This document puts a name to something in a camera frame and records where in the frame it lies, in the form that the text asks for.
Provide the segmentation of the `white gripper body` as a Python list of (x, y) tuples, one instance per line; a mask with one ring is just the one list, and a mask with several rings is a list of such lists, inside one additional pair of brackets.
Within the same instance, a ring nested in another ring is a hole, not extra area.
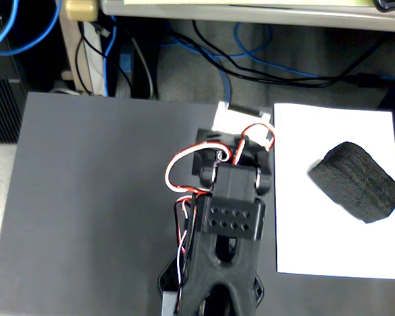
[(229, 103), (220, 101), (213, 120), (213, 131), (240, 135), (245, 128), (257, 123), (247, 132), (247, 136), (266, 136), (268, 129), (260, 125), (268, 124), (271, 114), (267, 112), (250, 112), (246, 109), (233, 109)]

